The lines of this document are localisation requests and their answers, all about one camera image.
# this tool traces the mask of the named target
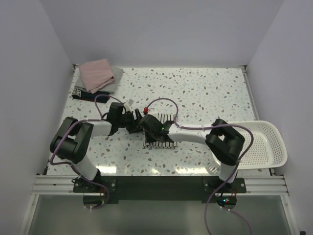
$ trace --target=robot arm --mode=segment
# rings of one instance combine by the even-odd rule
[[[224,120],[217,119],[213,126],[227,124]],[[213,154],[221,161],[220,179],[225,181],[234,171],[239,154],[242,151],[245,138],[232,127],[220,127],[212,130],[186,130],[180,129],[172,121],[162,124],[153,115],[146,115],[139,123],[152,138],[160,142],[188,141],[206,144]]]
[[[91,163],[86,155],[89,141],[95,136],[111,136],[119,128],[126,128],[129,133],[142,132],[142,128],[138,125],[142,116],[138,109],[135,111],[135,117],[127,105],[122,103],[112,103],[109,112],[105,114],[106,119],[102,121],[89,121],[80,123],[69,133],[65,141],[62,143],[57,156],[71,163],[75,169],[88,180],[101,183],[100,171]],[[54,152],[59,145],[61,139],[72,124],[77,119],[67,117],[63,121],[57,134],[50,144],[50,151]]]
[[[91,163],[87,157],[87,149],[91,137],[111,136],[119,128],[126,128],[129,133],[142,132],[160,142],[188,141],[206,144],[213,154],[221,161],[220,179],[225,181],[233,172],[239,154],[243,148],[245,138],[232,127],[222,127],[212,130],[185,130],[177,127],[172,121],[161,123],[153,115],[141,116],[138,109],[134,113],[127,105],[112,103],[109,112],[105,114],[106,119],[102,121],[90,121],[78,124],[61,145],[57,156],[64,161],[74,165],[75,169],[88,180],[100,183],[100,171]],[[54,152],[62,137],[69,127],[77,122],[72,117],[67,117],[55,135],[50,151]],[[214,125],[227,124],[217,119]],[[228,181],[232,183],[236,174]]]

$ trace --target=pink cloth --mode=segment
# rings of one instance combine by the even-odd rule
[[[114,81],[107,59],[86,62],[79,66],[79,72],[87,92],[92,94]]]

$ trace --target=cable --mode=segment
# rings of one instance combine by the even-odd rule
[[[106,199],[106,190],[103,189],[103,201],[102,201],[102,203],[105,202],[105,199]]]
[[[53,162],[53,160],[54,160],[55,156],[57,155],[57,153],[58,153],[58,151],[59,151],[61,145],[64,143],[65,139],[68,137],[68,135],[70,134],[70,132],[74,129],[74,127],[75,127],[76,125],[78,125],[78,124],[80,124],[80,123],[83,123],[83,122],[86,122],[86,121],[102,121],[102,119],[103,119],[102,113],[101,113],[101,111],[100,111],[100,109],[99,109],[99,107],[98,107],[98,104],[97,104],[97,98],[98,98],[98,97],[101,97],[101,96],[110,97],[110,98],[113,98],[113,99],[117,100],[118,102],[122,103],[122,101],[120,101],[119,99],[117,99],[117,98],[115,98],[115,97],[113,97],[113,96],[111,96],[111,95],[106,95],[106,94],[99,94],[99,95],[97,95],[97,96],[94,98],[94,104],[95,104],[95,106],[96,106],[96,108],[97,108],[97,110],[98,110],[98,112],[99,112],[100,120],[98,120],[98,119],[85,119],[85,120],[79,120],[79,121],[73,123],[73,124],[69,127],[69,129],[65,132],[65,134],[63,135],[62,139],[60,140],[59,144],[57,145],[57,147],[56,147],[55,150],[53,151],[52,156],[51,156],[51,158],[50,158],[50,164],[51,164],[51,165],[69,165],[69,166],[72,168],[72,170],[73,170],[79,177],[81,177],[83,180],[85,180],[86,182],[88,182],[88,183],[90,183],[90,184],[93,184],[93,185],[102,187],[102,188],[104,189],[104,191],[107,192],[107,195],[108,195],[108,196],[107,196],[107,199],[105,200],[105,202],[104,202],[102,205],[96,206],[96,207],[92,207],[91,209],[98,209],[98,208],[102,207],[104,204],[106,204],[106,203],[108,202],[109,197],[110,197],[109,190],[108,190],[104,185],[95,183],[95,182],[93,182],[93,181],[87,179],[87,178],[84,177],[83,175],[81,175],[81,174],[79,173],[79,171],[75,168],[75,166],[74,166],[72,163],[69,163],[69,162],[58,162],[58,163],[55,163],[55,162]]]
[[[105,117],[106,115],[108,115],[108,113],[105,113],[105,114],[102,115],[102,120],[105,121],[104,117]]]
[[[237,124],[222,124],[222,125],[216,125],[216,126],[207,126],[207,127],[203,127],[203,128],[198,128],[198,127],[188,127],[188,126],[183,126],[183,125],[179,125],[177,120],[178,120],[178,113],[179,113],[179,107],[178,105],[176,104],[175,101],[173,101],[172,99],[169,99],[169,98],[157,98],[153,101],[151,101],[147,108],[149,108],[154,102],[158,101],[158,100],[168,100],[168,101],[171,101],[175,106],[176,106],[176,114],[175,114],[175,117],[174,117],[174,123],[177,127],[181,128],[181,129],[185,129],[185,130],[211,130],[211,129],[215,129],[215,128],[220,128],[220,127],[237,127],[237,128],[241,128],[241,129],[244,129],[246,130],[250,136],[251,136],[251,141],[250,141],[250,144],[248,145],[248,147],[245,149],[245,151],[240,155],[240,157],[238,158],[238,162],[240,162],[241,158],[247,153],[247,151],[251,148],[252,144],[253,144],[253,141],[254,141],[254,136],[253,136],[253,133],[246,127],[244,126],[240,126],[240,125],[237,125]],[[208,223],[207,223],[207,209],[208,209],[208,205],[211,201],[211,199],[213,198],[213,196],[225,185],[227,184],[227,182],[230,180],[230,178],[236,173],[237,169],[238,169],[238,166],[239,166],[239,163],[237,163],[236,167],[234,168],[233,172],[230,174],[230,176],[220,185],[217,187],[217,189],[215,189],[211,195],[209,196],[206,204],[205,204],[205,209],[204,209],[204,223],[205,223],[205,227],[206,227],[206,230],[208,231],[208,233],[210,235],[213,235],[209,226],[208,226]],[[249,232],[250,232],[250,235],[253,234],[252,232],[252,228],[251,228],[251,225],[249,224],[249,222],[242,216],[240,215],[238,212],[235,212],[235,211],[231,211],[232,213],[238,215],[240,218],[242,218],[246,224],[248,225],[249,227]]]
[[[51,159],[50,159],[50,164],[51,165],[63,165],[63,164],[67,164],[67,165],[72,165],[71,163],[68,163],[68,162],[60,162],[60,163],[54,163],[53,160],[57,154],[57,152],[59,151],[61,145],[63,144],[63,142],[65,141],[65,139],[68,137],[68,135],[70,134],[70,132],[74,129],[74,127],[76,125],[78,125],[79,123],[83,123],[83,122],[86,122],[86,121],[100,121],[98,119],[86,119],[86,120],[80,120],[80,121],[77,121],[75,123],[73,123],[69,129],[65,132],[64,136],[62,137],[61,141],[59,142],[59,144],[57,145],[57,147],[55,148],[55,150],[53,151],[52,153],[52,156],[51,156]]]
[[[71,168],[72,168],[72,170],[73,170],[79,177],[81,177],[81,178],[82,178],[83,180],[85,180],[87,183],[90,183],[90,184],[93,184],[93,185],[102,187],[102,188],[105,190],[105,192],[107,193],[107,199],[105,200],[104,203],[102,203],[100,206],[91,207],[90,209],[92,209],[92,210],[94,210],[94,209],[99,209],[99,208],[103,207],[105,204],[107,204],[107,202],[109,201],[109,198],[110,198],[110,192],[109,192],[108,188],[105,187],[105,186],[102,185],[102,184],[98,184],[98,183],[96,183],[96,182],[93,182],[93,181],[87,179],[85,176],[81,175],[81,174],[78,172],[78,170],[77,170],[73,165],[71,165]]]
[[[233,192],[231,193],[231,197],[235,194],[235,198],[237,198],[237,188],[235,187]]]
[[[98,107],[97,98],[102,97],[102,96],[104,96],[104,97],[110,97],[110,98],[112,98],[112,99],[117,100],[117,101],[120,102],[120,103],[123,103],[123,102],[120,101],[118,98],[115,98],[115,97],[113,97],[113,96],[111,96],[111,95],[109,95],[109,94],[99,94],[99,95],[97,95],[97,96],[94,98],[94,104],[95,104],[95,106],[96,106],[96,108],[97,108],[97,110],[98,110],[98,113],[99,113],[99,115],[100,115],[100,119],[102,119],[102,113],[101,113],[101,110],[100,110],[99,107]]]

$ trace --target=gray cloth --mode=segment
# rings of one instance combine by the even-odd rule
[[[107,92],[110,94],[114,94],[115,90],[117,88],[117,85],[119,84],[119,82],[121,81],[121,78],[123,76],[123,72],[124,70],[121,68],[117,68],[117,67],[111,67],[112,72],[114,73],[114,82],[106,85],[105,87],[101,88],[99,91],[100,92]],[[77,79],[76,83],[75,83],[75,88],[82,90],[82,91],[87,91],[85,85],[83,84],[80,76]]]

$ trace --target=red cap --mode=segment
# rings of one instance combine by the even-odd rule
[[[144,114],[144,115],[147,115],[147,114],[148,114],[148,111],[149,111],[148,107],[145,107],[145,108],[143,109],[143,114]]]

